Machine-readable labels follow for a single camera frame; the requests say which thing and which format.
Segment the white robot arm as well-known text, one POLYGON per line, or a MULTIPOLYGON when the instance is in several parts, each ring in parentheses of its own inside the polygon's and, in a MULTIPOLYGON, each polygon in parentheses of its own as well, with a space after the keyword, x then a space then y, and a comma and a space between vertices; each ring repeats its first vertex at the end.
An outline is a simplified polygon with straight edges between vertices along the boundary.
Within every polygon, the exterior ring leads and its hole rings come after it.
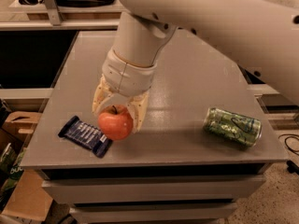
POLYGON ((299 11, 264 0, 119 0, 121 14, 93 97, 115 94, 140 130, 159 53, 177 28, 196 35, 299 105, 299 11))

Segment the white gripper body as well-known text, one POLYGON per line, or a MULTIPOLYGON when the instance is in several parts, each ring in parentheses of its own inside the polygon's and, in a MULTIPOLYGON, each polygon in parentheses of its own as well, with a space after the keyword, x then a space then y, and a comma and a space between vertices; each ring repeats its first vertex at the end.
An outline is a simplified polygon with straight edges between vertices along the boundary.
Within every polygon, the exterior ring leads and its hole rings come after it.
POLYGON ((102 74, 110 88, 123 96, 137 96, 152 85, 156 66, 138 67, 121 60, 111 49, 102 66, 102 74))

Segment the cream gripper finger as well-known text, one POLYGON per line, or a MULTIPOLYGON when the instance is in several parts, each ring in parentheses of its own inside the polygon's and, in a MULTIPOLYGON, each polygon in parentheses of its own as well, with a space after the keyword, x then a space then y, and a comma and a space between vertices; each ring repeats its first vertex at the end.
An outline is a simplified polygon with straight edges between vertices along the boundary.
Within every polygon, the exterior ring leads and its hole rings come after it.
POLYGON ((131 97, 127 102, 129 114, 133 119, 133 133, 140 131, 146 116, 149 101, 149 93, 144 93, 131 97))
POLYGON ((105 76, 102 75, 93 96, 92 112, 94 115, 100 113, 102 106, 113 96, 113 94, 114 92, 111 89, 111 86, 106 81, 105 76))

